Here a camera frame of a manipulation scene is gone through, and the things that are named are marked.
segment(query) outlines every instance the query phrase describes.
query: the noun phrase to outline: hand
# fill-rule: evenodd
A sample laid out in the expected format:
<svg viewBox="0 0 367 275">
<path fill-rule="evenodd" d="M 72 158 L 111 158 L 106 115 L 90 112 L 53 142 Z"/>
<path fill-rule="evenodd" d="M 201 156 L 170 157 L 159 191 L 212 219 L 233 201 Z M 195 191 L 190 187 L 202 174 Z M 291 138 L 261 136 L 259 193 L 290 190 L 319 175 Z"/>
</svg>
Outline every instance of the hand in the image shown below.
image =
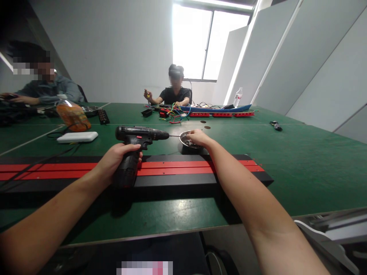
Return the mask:
<svg viewBox="0 0 367 275">
<path fill-rule="evenodd" d="M 106 154 L 104 154 L 103 158 L 98 162 L 96 167 L 93 168 L 91 173 L 93 173 L 94 177 L 97 178 L 99 181 L 103 181 L 108 185 L 111 184 L 112 176 L 115 173 L 117 167 L 120 165 L 123 156 L 127 152 L 136 151 L 139 148 L 140 144 L 115 144 L 107 151 Z M 139 162 L 141 162 L 142 157 L 143 152 L 140 152 Z"/>
<path fill-rule="evenodd" d="M 29 104 L 29 105 L 37 105 L 40 104 L 41 102 L 39 101 L 39 98 L 35 98 L 35 97 L 26 97 L 26 96 L 18 96 L 15 99 L 10 99 L 10 102 L 17 102 L 17 103 L 24 103 L 24 104 Z"/>
<path fill-rule="evenodd" d="M 187 138 L 190 139 L 193 143 L 204 147 L 206 147 L 211 141 L 213 141 L 200 129 L 192 130 L 190 134 L 187 135 Z"/>
<path fill-rule="evenodd" d="M 150 91 L 148 91 L 147 89 L 144 89 L 144 97 L 146 99 L 148 99 L 150 101 L 150 99 L 152 98 L 152 93 Z"/>
</svg>

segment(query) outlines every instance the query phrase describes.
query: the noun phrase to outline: water bottle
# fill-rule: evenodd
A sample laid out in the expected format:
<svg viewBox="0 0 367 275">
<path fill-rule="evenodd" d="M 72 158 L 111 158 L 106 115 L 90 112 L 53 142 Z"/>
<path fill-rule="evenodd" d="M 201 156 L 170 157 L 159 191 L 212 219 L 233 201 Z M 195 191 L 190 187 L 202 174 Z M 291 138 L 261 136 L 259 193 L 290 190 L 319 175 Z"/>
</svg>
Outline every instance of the water bottle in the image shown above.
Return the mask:
<svg viewBox="0 0 367 275">
<path fill-rule="evenodd" d="M 235 108 L 238 107 L 238 103 L 240 103 L 240 99 L 242 97 L 242 88 L 240 88 L 237 93 L 236 93 L 236 96 L 234 97 L 234 101 L 233 101 L 233 106 Z"/>
<path fill-rule="evenodd" d="M 68 100 L 65 94 L 57 96 L 60 101 L 57 103 L 56 111 L 66 126 L 70 127 L 70 130 L 74 132 L 83 132 L 91 128 L 91 124 L 79 105 Z"/>
</svg>

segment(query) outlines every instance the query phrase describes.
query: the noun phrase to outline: red plastic piece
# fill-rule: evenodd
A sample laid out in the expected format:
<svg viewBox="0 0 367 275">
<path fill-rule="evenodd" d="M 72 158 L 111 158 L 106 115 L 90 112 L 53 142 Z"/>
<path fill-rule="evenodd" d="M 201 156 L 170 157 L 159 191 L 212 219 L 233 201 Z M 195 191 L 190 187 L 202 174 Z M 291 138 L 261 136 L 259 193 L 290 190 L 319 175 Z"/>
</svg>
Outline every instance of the red plastic piece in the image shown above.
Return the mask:
<svg viewBox="0 0 367 275">
<path fill-rule="evenodd" d="M 257 165 L 253 160 L 239 160 L 243 166 Z M 1 173 L 20 172 L 25 169 L 29 164 L 1 164 Z M 36 164 L 30 168 L 27 172 L 32 171 L 82 171 L 92 170 L 97 163 L 47 163 Z M 189 168 L 189 167 L 210 167 L 213 163 L 211 161 L 190 161 L 190 162 L 142 162 L 141 169 L 154 169 L 154 168 Z"/>
<path fill-rule="evenodd" d="M 213 113 L 213 117 L 232 117 L 232 113 Z"/>
<path fill-rule="evenodd" d="M 255 112 L 246 112 L 246 113 L 236 113 L 233 114 L 235 117 L 242 117 L 242 116 L 254 116 Z"/>
<path fill-rule="evenodd" d="M 163 118 L 167 118 L 169 117 L 169 114 L 168 114 L 169 110 L 165 109 L 165 108 L 162 108 L 160 111 L 159 111 L 159 116 L 160 117 L 163 117 Z"/>
<path fill-rule="evenodd" d="M 240 160 L 243 166 L 250 172 L 262 172 L 262 167 L 256 165 L 253 160 Z M 39 171 L 28 171 L 20 175 L 15 180 L 46 180 L 57 178 L 80 178 L 88 173 L 96 163 L 57 163 L 45 164 Z M 0 180 L 5 181 L 16 175 L 21 165 L 2 165 L 2 171 L 8 168 L 7 172 L 0 173 Z M 184 175 L 184 174 L 207 174 L 215 173 L 212 162 L 143 162 L 138 170 L 138 176 L 157 175 Z"/>
<path fill-rule="evenodd" d="M 191 113 L 190 117 L 210 117 L 209 113 Z"/>
</svg>

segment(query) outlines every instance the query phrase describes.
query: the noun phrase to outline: cordless drill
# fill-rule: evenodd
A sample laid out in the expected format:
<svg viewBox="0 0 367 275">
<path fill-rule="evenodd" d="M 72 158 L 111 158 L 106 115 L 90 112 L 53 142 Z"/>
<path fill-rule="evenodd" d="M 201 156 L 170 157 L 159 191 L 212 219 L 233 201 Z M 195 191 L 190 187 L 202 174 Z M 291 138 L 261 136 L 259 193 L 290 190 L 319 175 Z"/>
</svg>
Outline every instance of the cordless drill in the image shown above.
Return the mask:
<svg viewBox="0 0 367 275">
<path fill-rule="evenodd" d="M 128 152 L 114 174 L 113 186 L 116 188 L 133 187 L 138 170 L 139 154 L 147 150 L 153 141 L 169 138 L 169 133 L 148 127 L 119 126 L 115 131 L 116 138 L 127 144 L 141 144 L 137 151 Z"/>
</svg>

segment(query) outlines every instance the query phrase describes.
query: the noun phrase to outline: person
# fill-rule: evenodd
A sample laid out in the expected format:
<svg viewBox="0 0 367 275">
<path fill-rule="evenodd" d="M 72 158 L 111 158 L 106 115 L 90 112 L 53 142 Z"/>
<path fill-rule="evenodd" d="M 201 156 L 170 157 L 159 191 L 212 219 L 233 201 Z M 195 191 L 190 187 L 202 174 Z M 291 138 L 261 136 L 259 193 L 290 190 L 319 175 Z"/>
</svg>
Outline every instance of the person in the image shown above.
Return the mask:
<svg viewBox="0 0 367 275">
<path fill-rule="evenodd" d="M 193 130 L 187 137 L 208 150 L 219 182 L 250 237 L 263 274 L 329 274 L 292 218 L 251 172 L 203 131 Z M 112 146 L 93 170 L 0 234 L 0 251 L 9 272 L 36 274 L 111 183 L 123 155 L 139 147 Z"/>
<path fill-rule="evenodd" d="M 59 101 L 58 94 L 66 94 L 70 101 L 84 102 L 78 86 L 70 79 L 55 73 L 49 52 L 41 46 L 30 42 L 10 41 L 8 55 L 13 57 L 15 65 L 25 63 L 38 76 L 38 80 L 31 81 L 15 93 L 2 93 L 1 98 L 10 102 L 37 105 L 53 104 Z"/>
<path fill-rule="evenodd" d="M 165 88 L 156 99 L 153 98 L 153 94 L 150 91 L 145 89 L 144 97 L 148 99 L 151 104 L 161 104 L 163 101 L 165 104 L 176 103 L 178 106 L 191 104 L 191 89 L 182 87 L 182 81 L 184 80 L 183 72 L 184 68 L 182 66 L 172 64 L 168 68 L 168 76 L 172 86 L 170 88 Z"/>
</svg>

